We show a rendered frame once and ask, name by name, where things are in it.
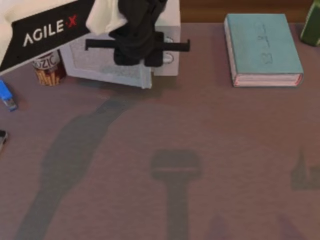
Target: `blue object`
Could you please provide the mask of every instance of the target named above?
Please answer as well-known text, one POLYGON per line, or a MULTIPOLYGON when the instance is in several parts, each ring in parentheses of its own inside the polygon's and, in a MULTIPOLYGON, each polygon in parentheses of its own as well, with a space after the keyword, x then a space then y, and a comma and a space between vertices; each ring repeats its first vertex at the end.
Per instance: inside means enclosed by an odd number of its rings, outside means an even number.
POLYGON ((285 14, 228 14, 238 74, 304 74, 285 14))
POLYGON ((7 88, 5 82, 0 78, 0 97, 4 104, 8 107, 10 112, 13 112, 18 109, 18 106, 16 105, 14 101, 14 97, 12 93, 7 88))

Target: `snack can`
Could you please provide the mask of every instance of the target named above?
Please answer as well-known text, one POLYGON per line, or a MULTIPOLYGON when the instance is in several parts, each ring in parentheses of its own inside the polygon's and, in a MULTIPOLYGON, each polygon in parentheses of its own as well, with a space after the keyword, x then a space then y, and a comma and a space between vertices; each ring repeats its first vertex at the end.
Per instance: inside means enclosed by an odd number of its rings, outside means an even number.
POLYGON ((39 83, 44 86, 57 86, 67 76, 58 50, 34 60, 32 65, 39 83))

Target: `table surface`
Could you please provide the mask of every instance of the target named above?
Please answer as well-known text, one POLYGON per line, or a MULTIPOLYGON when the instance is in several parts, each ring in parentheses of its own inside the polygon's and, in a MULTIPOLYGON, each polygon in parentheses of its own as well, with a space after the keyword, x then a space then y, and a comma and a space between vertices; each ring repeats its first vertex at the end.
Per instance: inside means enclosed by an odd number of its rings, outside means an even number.
POLYGON ((221 24, 184 24, 177 78, 152 90, 5 76, 1 240, 314 240, 320 50, 299 88, 233 88, 221 24))

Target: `red letter x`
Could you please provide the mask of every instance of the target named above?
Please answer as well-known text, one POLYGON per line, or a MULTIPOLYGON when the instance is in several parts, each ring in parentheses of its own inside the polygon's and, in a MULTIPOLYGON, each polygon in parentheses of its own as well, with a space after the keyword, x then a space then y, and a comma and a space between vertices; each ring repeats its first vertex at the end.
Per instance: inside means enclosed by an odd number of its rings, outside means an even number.
POLYGON ((69 17, 69 21, 70 23, 66 23, 66 25, 68 26, 68 28, 72 28, 73 26, 76 26, 77 23, 76 23, 76 18, 77 18, 77 15, 74 15, 74 16, 70 16, 69 17))

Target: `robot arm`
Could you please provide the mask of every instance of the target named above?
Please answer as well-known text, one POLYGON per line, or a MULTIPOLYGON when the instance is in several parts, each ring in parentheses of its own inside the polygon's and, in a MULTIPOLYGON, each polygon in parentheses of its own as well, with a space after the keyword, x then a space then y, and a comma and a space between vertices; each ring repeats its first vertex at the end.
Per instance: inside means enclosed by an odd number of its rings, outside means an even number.
POLYGON ((146 59, 147 67, 160 67, 163 51, 190 50, 190 43, 164 44, 155 31, 167 1, 24 0, 0 16, 0 75, 89 33, 107 33, 115 39, 91 40, 86 48, 115 49, 117 65, 138 65, 146 59))

